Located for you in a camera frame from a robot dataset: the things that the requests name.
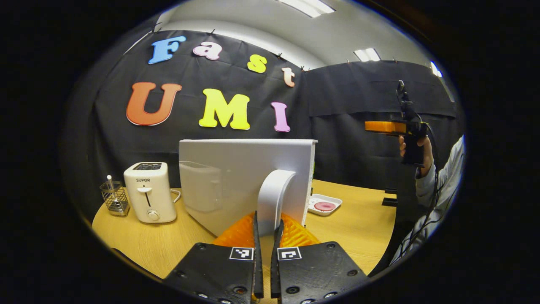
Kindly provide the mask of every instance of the table surface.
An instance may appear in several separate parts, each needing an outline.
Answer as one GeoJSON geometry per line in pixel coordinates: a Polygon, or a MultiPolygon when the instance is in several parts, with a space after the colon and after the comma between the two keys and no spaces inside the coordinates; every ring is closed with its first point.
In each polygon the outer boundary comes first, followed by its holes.
{"type": "MultiPolygon", "coordinates": [[[[367,275],[388,246],[396,208],[383,206],[383,190],[346,186],[313,180],[313,194],[341,199],[329,216],[308,212],[306,228],[321,242],[335,241],[367,275]]],[[[215,236],[187,213],[182,197],[175,203],[177,218],[169,223],[140,222],[130,209],[127,216],[109,214],[105,204],[94,217],[92,228],[111,248],[116,248],[149,272],[165,278],[197,242],[212,243],[215,236]]],[[[270,270],[263,267],[265,298],[261,304],[277,303],[270,298],[270,270]]]]}

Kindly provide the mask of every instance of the white toaster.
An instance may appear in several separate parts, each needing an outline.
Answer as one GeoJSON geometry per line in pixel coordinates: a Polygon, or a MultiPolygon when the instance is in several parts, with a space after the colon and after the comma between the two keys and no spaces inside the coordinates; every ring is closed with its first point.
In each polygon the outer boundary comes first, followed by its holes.
{"type": "Polygon", "coordinates": [[[131,207],[139,221],[166,223],[176,219],[167,163],[140,162],[124,171],[131,207]]]}

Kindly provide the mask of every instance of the gray jacket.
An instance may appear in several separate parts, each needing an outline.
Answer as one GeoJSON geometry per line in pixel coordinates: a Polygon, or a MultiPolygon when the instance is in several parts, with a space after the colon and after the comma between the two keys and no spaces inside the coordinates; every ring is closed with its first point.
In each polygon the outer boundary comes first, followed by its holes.
{"type": "MultiPolygon", "coordinates": [[[[437,189],[440,190],[438,201],[435,204],[435,208],[428,215],[428,220],[424,228],[424,220],[426,216],[422,216],[418,219],[414,225],[413,230],[407,234],[403,239],[400,246],[398,247],[394,257],[390,264],[394,263],[404,255],[408,254],[411,250],[418,248],[423,244],[426,239],[435,231],[439,223],[442,221],[442,217],[446,214],[448,208],[454,202],[454,197],[456,195],[457,188],[461,181],[461,175],[463,172],[463,155],[465,153],[465,142],[463,136],[454,144],[452,150],[450,151],[450,157],[448,161],[439,171],[437,189]],[[412,235],[416,234],[420,229],[422,230],[418,233],[418,236],[409,246],[409,241],[412,235]]],[[[431,199],[433,198],[433,186],[435,184],[435,164],[431,166],[429,172],[425,177],[419,178],[420,169],[416,170],[416,197],[418,197],[418,203],[429,206],[431,199]]]]}

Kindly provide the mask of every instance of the letter m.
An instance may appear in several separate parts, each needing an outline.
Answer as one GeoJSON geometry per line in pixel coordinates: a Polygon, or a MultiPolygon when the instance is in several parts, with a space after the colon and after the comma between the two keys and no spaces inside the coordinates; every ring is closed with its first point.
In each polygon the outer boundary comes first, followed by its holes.
{"type": "Polygon", "coordinates": [[[204,89],[202,93],[206,95],[206,105],[204,116],[199,120],[200,126],[210,128],[217,126],[218,122],[214,118],[215,113],[222,127],[226,127],[231,117],[233,117],[231,128],[239,130],[249,129],[249,123],[247,123],[247,103],[249,102],[249,97],[236,94],[231,99],[231,102],[227,104],[220,90],[204,89]]]}

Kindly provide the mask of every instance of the wire mesh cup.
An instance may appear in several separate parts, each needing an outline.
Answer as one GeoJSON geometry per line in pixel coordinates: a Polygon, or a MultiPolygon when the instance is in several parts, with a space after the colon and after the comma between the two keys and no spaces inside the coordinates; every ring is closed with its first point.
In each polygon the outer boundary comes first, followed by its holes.
{"type": "Polygon", "coordinates": [[[127,202],[126,191],[121,182],[104,182],[99,189],[102,192],[103,201],[112,215],[126,216],[130,210],[127,202]]]}

